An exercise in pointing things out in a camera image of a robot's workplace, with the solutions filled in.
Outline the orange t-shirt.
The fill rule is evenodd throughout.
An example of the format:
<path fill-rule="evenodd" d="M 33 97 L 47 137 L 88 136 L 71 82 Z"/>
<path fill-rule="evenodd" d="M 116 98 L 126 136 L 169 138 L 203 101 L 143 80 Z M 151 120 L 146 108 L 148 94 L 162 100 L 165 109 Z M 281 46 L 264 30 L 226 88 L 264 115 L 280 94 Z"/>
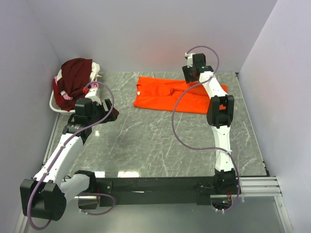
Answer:
<path fill-rule="evenodd" d="M 140 76 L 134 107 L 142 109 L 173 111 L 182 93 L 195 83 L 183 80 L 158 79 Z M 209 97 L 202 85 L 188 91 L 178 102 L 177 112 L 206 114 Z"/>

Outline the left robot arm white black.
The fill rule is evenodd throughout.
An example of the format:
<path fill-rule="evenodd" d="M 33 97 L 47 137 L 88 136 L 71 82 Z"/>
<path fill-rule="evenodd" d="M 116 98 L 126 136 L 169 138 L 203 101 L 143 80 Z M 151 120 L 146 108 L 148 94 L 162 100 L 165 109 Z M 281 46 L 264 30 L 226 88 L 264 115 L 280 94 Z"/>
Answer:
<path fill-rule="evenodd" d="M 34 177 L 24 179 L 20 185 L 22 211 L 29 221 L 34 217 L 58 221 L 72 199 L 83 192 L 92 195 L 98 191 L 92 171 L 79 170 L 67 182 L 63 178 L 91 135 L 92 127 L 115 121 L 118 115 L 114 100 L 105 99 L 98 104 L 90 98 L 82 98 L 76 102 L 75 113 L 63 128 L 55 151 Z"/>

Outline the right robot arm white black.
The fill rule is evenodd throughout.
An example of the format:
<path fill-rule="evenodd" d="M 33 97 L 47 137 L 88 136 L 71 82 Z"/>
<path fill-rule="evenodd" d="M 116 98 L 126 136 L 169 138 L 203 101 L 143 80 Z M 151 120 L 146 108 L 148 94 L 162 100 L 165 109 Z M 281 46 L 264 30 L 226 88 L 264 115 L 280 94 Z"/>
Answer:
<path fill-rule="evenodd" d="M 213 188 L 217 193 L 223 194 L 236 187 L 235 168 L 228 155 L 231 152 L 229 136 L 233 121 L 234 97 L 219 84 L 212 67 L 206 65 L 203 53 L 186 53 L 185 58 L 187 64 L 182 67 L 185 81 L 198 81 L 209 97 L 207 122 L 212 128 L 217 148 Z"/>

